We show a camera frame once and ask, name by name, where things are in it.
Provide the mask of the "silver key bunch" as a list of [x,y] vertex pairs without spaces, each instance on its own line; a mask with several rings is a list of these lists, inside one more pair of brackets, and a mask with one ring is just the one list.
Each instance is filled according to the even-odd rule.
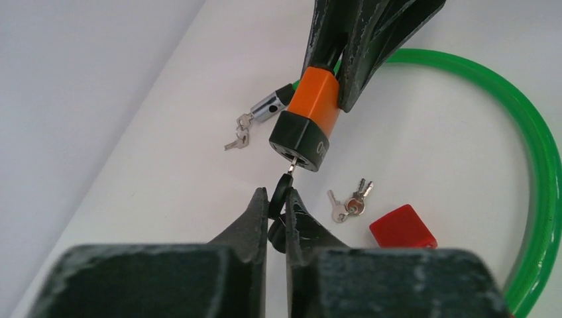
[[237,120],[236,139],[224,146],[224,151],[238,148],[242,149],[249,145],[249,130],[253,123],[253,116],[250,113],[242,114]]

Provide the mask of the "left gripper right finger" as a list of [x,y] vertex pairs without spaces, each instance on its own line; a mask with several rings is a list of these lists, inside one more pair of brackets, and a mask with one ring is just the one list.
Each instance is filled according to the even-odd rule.
[[350,248],[286,198],[290,317],[508,317],[485,263],[450,248]]

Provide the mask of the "green cable lock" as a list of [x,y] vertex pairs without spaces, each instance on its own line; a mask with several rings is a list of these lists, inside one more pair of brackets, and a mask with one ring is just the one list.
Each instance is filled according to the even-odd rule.
[[[402,49],[337,126],[324,167],[295,186],[310,213],[352,246],[374,247],[373,221],[410,204],[440,248],[479,255],[516,317],[540,317],[561,253],[561,159],[533,103],[466,58]],[[359,216],[331,217],[360,180]]]

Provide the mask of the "small silver lock key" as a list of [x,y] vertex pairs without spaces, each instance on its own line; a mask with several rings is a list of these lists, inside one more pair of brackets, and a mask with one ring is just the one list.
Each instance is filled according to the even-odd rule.
[[356,191],[344,201],[337,200],[333,191],[329,189],[327,195],[332,206],[331,217],[333,221],[336,223],[343,223],[349,216],[354,217],[363,214],[365,210],[365,200],[373,187],[373,181],[367,183],[366,180],[362,178]]

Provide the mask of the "orange padlock with keys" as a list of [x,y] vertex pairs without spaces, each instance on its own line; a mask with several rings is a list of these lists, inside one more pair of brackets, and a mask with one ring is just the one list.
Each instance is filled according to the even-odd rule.
[[296,92],[269,138],[271,147],[297,166],[317,172],[329,150],[329,137],[340,114],[337,65],[345,45],[335,45],[306,67]]

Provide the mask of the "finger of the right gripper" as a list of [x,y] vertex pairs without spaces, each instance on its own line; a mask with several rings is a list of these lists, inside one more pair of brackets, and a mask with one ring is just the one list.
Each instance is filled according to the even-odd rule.
[[327,65],[333,47],[345,45],[338,75],[355,77],[359,70],[363,47],[365,18],[364,1],[316,1],[309,30],[302,69]]
[[348,113],[375,71],[432,19],[445,0],[358,1],[338,77],[339,107]]

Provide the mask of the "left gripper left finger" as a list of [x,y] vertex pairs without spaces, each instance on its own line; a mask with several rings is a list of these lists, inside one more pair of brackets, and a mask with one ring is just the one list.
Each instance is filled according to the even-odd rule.
[[29,317],[264,317],[266,190],[205,244],[88,244],[68,249]]

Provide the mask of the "red cable lock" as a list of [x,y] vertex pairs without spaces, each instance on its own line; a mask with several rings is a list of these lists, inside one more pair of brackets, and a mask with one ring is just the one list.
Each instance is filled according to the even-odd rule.
[[437,239],[410,205],[402,205],[369,225],[382,248],[437,248]]

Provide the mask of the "black headed padlock keys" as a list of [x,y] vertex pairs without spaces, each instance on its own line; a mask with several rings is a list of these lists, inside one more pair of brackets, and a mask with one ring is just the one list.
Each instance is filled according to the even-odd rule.
[[292,184],[294,181],[293,173],[297,166],[298,158],[294,157],[288,171],[279,179],[276,189],[268,204],[268,217],[274,222],[269,227],[267,238],[272,243],[272,246],[278,252],[285,254],[287,246],[287,229],[290,230],[290,242],[295,243],[298,237],[298,230],[296,228],[296,215],[294,212],[287,217],[286,213],[282,213],[283,206],[286,205],[287,198],[290,197],[292,192]]

